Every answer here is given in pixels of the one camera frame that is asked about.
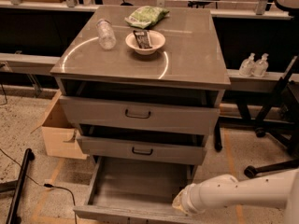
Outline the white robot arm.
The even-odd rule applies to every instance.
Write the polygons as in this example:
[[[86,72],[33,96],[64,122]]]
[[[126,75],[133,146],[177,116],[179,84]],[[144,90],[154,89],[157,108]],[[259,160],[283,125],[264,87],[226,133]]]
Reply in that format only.
[[[299,224],[299,170],[245,181],[238,181],[232,175],[219,175],[187,185],[172,202],[175,209],[187,216],[232,205],[284,209],[284,224]]]

